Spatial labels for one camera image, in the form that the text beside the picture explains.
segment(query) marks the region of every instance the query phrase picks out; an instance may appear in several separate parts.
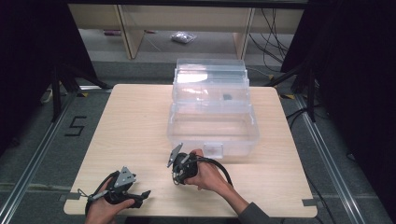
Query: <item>plastic storage box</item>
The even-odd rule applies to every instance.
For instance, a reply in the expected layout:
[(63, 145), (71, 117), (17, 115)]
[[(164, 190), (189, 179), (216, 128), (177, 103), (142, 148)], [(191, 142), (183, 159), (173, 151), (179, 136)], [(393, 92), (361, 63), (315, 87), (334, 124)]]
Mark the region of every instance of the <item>plastic storage box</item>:
[(182, 151), (206, 157), (246, 156), (260, 138), (241, 60), (179, 59), (167, 136)]

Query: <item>wooden table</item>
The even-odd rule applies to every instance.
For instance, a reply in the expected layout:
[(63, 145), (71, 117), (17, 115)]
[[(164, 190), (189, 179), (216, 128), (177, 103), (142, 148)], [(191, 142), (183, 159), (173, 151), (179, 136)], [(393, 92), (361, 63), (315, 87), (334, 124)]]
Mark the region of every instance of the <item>wooden table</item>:
[[(166, 168), (171, 143), (166, 137), (171, 85), (117, 85), (108, 99), (71, 192), (93, 193), (112, 172), (127, 166), (137, 181), (129, 192), (151, 190), (140, 209), (128, 216), (235, 217), (216, 193), (195, 186), (176, 186)], [(251, 87), (261, 139), (249, 156), (219, 160), (234, 187), (270, 217), (314, 217), (312, 200), (299, 155), (276, 90)], [(67, 200), (64, 211), (84, 214), (86, 198)]]

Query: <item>table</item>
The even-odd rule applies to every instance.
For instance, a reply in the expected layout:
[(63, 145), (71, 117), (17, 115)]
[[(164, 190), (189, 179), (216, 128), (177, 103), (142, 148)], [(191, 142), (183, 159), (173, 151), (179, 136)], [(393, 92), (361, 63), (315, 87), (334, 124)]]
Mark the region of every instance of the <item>table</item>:
[[(140, 209), (128, 216), (235, 217), (233, 209), (212, 191), (176, 186), (166, 168), (171, 143), (166, 137), (171, 85), (119, 84), (111, 93), (71, 192), (93, 193), (112, 172), (127, 166), (137, 181), (129, 192), (151, 190)], [(251, 87), (251, 103), (261, 139), (244, 158), (219, 160), (237, 191), (270, 217), (314, 217), (315, 206), (299, 155), (276, 90)], [(84, 214), (86, 198), (67, 200), (64, 211)]]

